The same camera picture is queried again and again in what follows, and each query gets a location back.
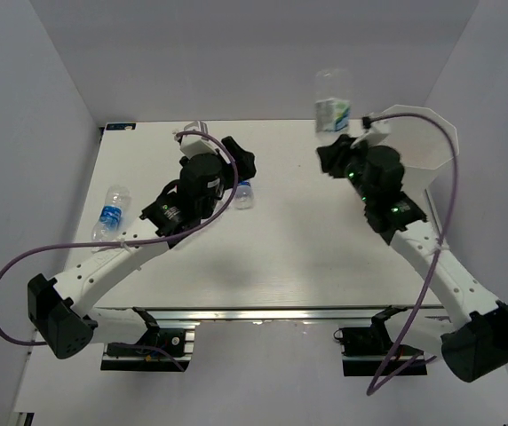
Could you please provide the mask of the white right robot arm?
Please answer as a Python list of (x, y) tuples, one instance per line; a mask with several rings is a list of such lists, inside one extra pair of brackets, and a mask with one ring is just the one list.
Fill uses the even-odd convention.
[(404, 193), (400, 154), (346, 135), (316, 152), (323, 173), (352, 184), (370, 228), (413, 267), (424, 281), (420, 293), (433, 292), (448, 316), (439, 321), (417, 307), (388, 307), (371, 320), (372, 346), (389, 356), (408, 346), (441, 358), (467, 383), (508, 364), (508, 304), (443, 247), (427, 215)]

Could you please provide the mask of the small blue Pepsi bottle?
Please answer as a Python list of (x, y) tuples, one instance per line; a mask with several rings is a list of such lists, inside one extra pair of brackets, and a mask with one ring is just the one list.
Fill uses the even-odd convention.
[(233, 204), (238, 210), (251, 209), (253, 207), (254, 195), (249, 180), (243, 180), (238, 184)]

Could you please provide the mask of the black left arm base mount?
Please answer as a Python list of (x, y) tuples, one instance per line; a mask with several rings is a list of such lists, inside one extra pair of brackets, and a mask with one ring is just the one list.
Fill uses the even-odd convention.
[(100, 370), (184, 373), (190, 363), (190, 351), (186, 349), (190, 330), (161, 326), (142, 308), (136, 308), (135, 313), (144, 320), (147, 331), (136, 343), (108, 343)]

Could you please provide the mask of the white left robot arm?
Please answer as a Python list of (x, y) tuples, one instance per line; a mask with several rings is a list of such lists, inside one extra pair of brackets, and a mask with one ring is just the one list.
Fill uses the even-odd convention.
[(58, 359), (68, 359), (91, 343), (111, 343), (139, 354), (161, 351), (161, 329), (145, 309), (101, 309), (96, 303), (143, 264), (183, 241), (218, 214), (218, 202), (235, 184), (254, 178), (255, 156), (225, 137), (221, 149), (199, 133), (179, 135), (179, 178), (142, 209), (114, 242), (51, 279), (28, 283), (28, 316)]

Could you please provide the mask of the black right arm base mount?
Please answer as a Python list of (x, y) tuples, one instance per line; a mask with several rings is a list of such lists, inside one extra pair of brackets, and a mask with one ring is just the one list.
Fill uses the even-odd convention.
[[(344, 377), (372, 378), (380, 367), (382, 360), (392, 346), (392, 341), (386, 343), (372, 327), (371, 319), (381, 310), (348, 309), (341, 311), (346, 314), (339, 317), (337, 329), (333, 332), (333, 339), (340, 345), (342, 353), (342, 368)], [(381, 378), (403, 366), (418, 350), (401, 345), (381, 374)], [(399, 372), (399, 376), (426, 376), (427, 365), (422, 352), (421, 355), (406, 369)]]

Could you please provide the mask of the clear water bottle white-blue label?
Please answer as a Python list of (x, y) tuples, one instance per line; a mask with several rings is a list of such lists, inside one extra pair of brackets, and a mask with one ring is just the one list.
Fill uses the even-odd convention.
[(327, 68), (315, 76), (314, 128), (321, 145), (349, 131), (352, 78), (344, 68)]

